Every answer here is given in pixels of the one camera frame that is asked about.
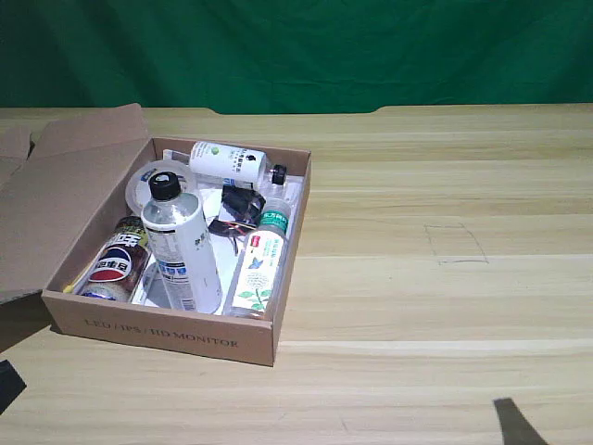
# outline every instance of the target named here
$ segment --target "pepsi can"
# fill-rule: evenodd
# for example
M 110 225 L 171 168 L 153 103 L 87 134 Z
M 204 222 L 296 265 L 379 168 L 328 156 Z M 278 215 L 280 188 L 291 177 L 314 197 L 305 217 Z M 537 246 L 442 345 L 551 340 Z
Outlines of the pepsi can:
M 103 247 L 80 294 L 129 302 L 149 256 L 142 220 L 137 216 L 122 218 Z

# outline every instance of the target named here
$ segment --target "green label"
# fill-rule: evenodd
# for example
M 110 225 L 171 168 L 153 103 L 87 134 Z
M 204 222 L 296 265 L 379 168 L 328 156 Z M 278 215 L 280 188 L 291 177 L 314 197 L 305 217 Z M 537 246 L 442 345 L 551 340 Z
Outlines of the green label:
M 284 216 L 278 210 L 266 210 L 261 215 L 261 221 L 259 225 L 275 225 L 284 233 L 286 233 L 286 228 L 288 227 L 288 218 Z

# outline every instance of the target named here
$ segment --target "small white bottle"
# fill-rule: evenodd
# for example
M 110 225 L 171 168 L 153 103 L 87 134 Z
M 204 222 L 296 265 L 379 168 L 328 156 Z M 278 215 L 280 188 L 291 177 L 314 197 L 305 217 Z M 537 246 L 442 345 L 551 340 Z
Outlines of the small white bottle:
M 199 182 L 260 190 L 263 184 L 283 185 L 286 167 L 272 165 L 263 151 L 198 141 L 189 168 Z
M 152 199 L 142 209 L 142 222 L 171 307 L 213 313 L 222 290 L 202 202 L 182 193 L 173 172 L 155 174 L 148 185 Z
M 285 256 L 290 206 L 282 199 L 266 201 L 258 229 L 247 237 L 226 299 L 224 314 L 263 318 L 276 297 Z

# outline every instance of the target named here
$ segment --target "wooden table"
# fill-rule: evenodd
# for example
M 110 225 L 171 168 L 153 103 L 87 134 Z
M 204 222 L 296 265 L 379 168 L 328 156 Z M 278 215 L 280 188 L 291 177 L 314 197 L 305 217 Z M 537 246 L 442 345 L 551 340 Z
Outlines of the wooden table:
M 79 112 L 2 109 L 0 131 Z M 0 443 L 499 445 L 499 398 L 549 444 L 593 443 L 590 105 L 145 115 L 312 150 L 276 365 L 46 328 L 0 355 L 28 384 Z

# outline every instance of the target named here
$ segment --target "green cloth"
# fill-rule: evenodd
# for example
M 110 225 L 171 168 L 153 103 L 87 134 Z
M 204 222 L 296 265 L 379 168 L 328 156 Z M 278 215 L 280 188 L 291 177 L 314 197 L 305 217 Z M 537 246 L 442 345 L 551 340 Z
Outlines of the green cloth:
M 593 102 L 592 0 L 0 0 L 0 107 Z

